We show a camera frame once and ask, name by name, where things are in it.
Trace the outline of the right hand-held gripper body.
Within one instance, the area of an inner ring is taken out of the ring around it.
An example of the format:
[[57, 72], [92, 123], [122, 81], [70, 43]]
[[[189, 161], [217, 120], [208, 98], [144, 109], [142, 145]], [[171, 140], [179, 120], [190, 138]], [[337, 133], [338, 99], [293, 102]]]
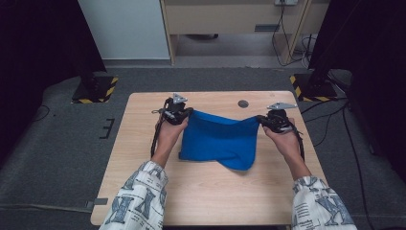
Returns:
[[296, 127], [289, 121], [286, 115], [286, 109], [295, 108], [291, 103], [273, 103], [268, 105], [265, 125], [275, 133], [284, 133], [289, 130], [296, 130]]

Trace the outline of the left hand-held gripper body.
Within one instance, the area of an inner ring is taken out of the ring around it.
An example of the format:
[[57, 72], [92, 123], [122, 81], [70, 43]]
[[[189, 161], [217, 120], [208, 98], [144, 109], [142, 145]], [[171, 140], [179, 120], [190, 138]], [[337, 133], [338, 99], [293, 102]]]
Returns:
[[159, 113], [170, 124], [174, 126], [181, 125], [185, 120], [183, 119], [183, 114], [186, 113], [185, 106], [187, 100], [187, 98], [178, 93], [173, 93], [171, 97], [165, 100], [164, 107], [159, 109]]

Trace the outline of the blue cloth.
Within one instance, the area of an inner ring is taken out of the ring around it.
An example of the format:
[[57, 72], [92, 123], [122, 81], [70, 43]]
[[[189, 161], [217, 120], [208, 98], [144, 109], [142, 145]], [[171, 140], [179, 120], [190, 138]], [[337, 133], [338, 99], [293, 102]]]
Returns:
[[195, 110], [184, 130], [179, 158], [217, 161], [231, 170], [247, 171], [255, 162], [258, 129], [255, 116], [232, 120]]

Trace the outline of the person's right hand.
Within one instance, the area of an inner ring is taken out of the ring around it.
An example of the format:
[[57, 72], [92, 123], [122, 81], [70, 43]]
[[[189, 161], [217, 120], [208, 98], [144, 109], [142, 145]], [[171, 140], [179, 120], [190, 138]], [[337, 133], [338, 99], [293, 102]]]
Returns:
[[301, 160], [299, 140], [293, 130], [283, 133], [273, 132], [269, 127], [263, 128], [264, 133], [274, 142], [280, 154], [289, 160]]

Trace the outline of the person's left hand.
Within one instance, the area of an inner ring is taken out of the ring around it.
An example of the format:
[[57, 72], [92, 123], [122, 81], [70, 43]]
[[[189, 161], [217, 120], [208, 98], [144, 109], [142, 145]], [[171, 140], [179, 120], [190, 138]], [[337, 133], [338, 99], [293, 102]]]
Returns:
[[172, 125], [164, 121], [158, 135], [157, 148], [153, 155], [154, 159], [168, 159], [172, 148], [176, 144], [179, 135], [187, 127], [189, 119], [186, 118], [180, 125]]

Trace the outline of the striped black stand base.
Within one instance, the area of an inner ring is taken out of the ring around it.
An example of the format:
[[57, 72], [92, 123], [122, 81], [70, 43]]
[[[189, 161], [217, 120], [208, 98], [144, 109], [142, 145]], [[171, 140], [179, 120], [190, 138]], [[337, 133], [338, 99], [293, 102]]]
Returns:
[[117, 77], [95, 77], [92, 85], [81, 82], [73, 97], [73, 104], [106, 103], [109, 101], [116, 83]]
[[294, 74], [290, 81], [300, 102], [327, 102], [337, 99], [337, 93], [328, 80], [317, 80], [311, 74]]

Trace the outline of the white cabinet panel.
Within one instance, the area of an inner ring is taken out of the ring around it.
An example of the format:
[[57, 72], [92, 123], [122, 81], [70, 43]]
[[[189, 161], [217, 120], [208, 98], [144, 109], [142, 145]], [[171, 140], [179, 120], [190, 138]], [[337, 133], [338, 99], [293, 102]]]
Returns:
[[79, 0], [101, 57], [169, 59], [160, 0]]

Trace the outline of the grey tape piece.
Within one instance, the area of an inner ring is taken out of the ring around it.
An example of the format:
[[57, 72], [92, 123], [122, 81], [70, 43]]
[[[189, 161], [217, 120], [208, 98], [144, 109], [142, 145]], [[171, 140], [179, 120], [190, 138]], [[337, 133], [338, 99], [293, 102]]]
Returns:
[[95, 198], [94, 200], [87, 201], [85, 207], [88, 209], [93, 209], [97, 205], [106, 205], [107, 198]]

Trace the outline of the black curtain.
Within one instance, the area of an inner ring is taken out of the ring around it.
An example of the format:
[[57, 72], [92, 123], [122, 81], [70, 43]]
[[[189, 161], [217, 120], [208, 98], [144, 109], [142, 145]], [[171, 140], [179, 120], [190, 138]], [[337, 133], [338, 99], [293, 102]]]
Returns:
[[351, 72], [351, 108], [406, 180], [406, 0], [330, 0], [310, 68], [316, 81]]
[[44, 90], [104, 71], [79, 0], [0, 0], [0, 164], [42, 103]]

